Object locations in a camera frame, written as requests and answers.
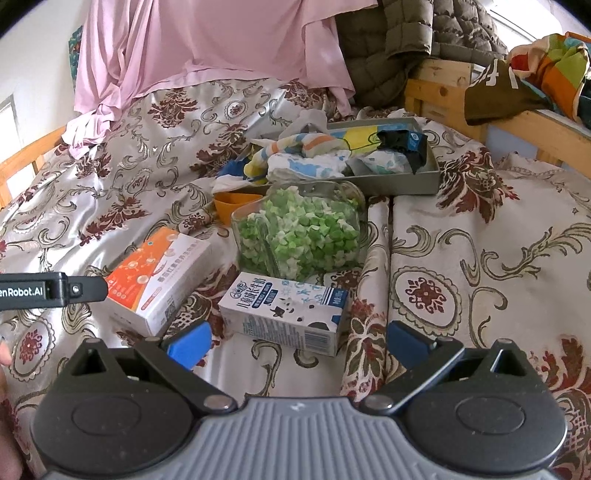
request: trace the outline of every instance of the olive green puffer jacket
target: olive green puffer jacket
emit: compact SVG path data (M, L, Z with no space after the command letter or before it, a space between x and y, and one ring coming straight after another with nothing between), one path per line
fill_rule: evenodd
M410 70L428 56L488 66L507 53L477 0L378 1L336 17L359 106L396 105Z

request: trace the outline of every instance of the wooden headboard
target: wooden headboard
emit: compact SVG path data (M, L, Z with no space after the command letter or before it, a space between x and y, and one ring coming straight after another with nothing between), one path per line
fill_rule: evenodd
M38 174L43 166L43 155L61 143L61 135L65 131L66 127L60 127L0 163L0 208L4 208L12 200L7 180L31 164L35 175Z
M549 111L524 112L511 119L471 127L464 120L464 92L481 67L457 61L428 59L413 72L405 91L405 108L486 142L493 125L536 147L538 160L568 164L591 179L591 132ZM0 207L11 200L7 180L27 165L35 173L43 155L61 142L58 128L0 164Z

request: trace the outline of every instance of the satin bedspread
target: satin bedspread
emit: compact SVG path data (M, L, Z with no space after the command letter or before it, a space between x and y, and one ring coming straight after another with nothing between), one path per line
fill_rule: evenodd
M569 435L554 471L588 478L591 183L577 174L516 155L494 169L482 144L417 118L443 172L439 195L369 199L359 267L310 279L352 293L350 331L338 356L226 335L217 305L238 273L236 246L216 218L211 176L246 136L279 133L305 108L334 118L336 102L325 89L278 80L214 81L138 99L93 157L75 160L66 144L47 154L33 185L0 213L0 268L107 275L159 226L208 239L218 267L168 334L207 319L213 348L194 371L238 401L339 394L361 400L404 371L385 351L389 320L467 346L513 338L567 417ZM14 359L4 407L40 475L30 424L64 363L84 338L130 346L139 336L108 318L101 304L5 312L0 319Z

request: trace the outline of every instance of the ridged gray grip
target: ridged gray grip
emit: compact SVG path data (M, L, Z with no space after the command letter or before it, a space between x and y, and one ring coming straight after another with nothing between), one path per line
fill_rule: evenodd
M132 480L469 480L416 451L398 424L347 398L251 398L207 418L189 444ZM516 476L556 480L548 471ZM48 473L44 480L79 480Z

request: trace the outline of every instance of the pink cloth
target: pink cloth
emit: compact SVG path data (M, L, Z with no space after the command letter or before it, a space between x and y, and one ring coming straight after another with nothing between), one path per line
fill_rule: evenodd
M354 93L334 16L376 0L92 0L74 110L63 135L80 158L134 98L211 80L299 79Z

